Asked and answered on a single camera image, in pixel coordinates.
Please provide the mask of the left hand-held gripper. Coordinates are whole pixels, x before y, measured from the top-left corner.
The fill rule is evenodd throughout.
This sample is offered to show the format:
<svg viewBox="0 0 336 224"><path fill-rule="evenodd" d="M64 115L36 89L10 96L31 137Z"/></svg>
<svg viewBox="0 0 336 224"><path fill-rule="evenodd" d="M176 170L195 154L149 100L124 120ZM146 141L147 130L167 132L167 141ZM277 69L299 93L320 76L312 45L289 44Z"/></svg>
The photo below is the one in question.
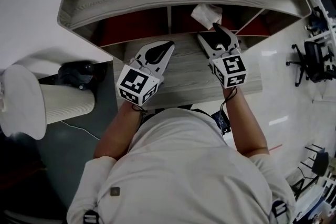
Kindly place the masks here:
<svg viewBox="0 0 336 224"><path fill-rule="evenodd" d="M163 82L174 49L175 43L168 40L144 45L121 71L117 80L119 97L137 106L144 105Z"/></svg>

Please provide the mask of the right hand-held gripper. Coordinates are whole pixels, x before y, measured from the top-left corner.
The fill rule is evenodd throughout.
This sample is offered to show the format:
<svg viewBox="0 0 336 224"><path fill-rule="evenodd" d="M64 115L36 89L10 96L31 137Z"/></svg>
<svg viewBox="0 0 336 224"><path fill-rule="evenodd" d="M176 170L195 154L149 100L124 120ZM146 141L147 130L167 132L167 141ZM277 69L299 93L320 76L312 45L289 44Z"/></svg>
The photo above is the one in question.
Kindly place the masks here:
<svg viewBox="0 0 336 224"><path fill-rule="evenodd" d="M209 59L212 74L224 89L244 84L247 80L247 68L238 49L236 35L218 23L213 23L213 28L215 32L197 34L197 40Z"/></svg>

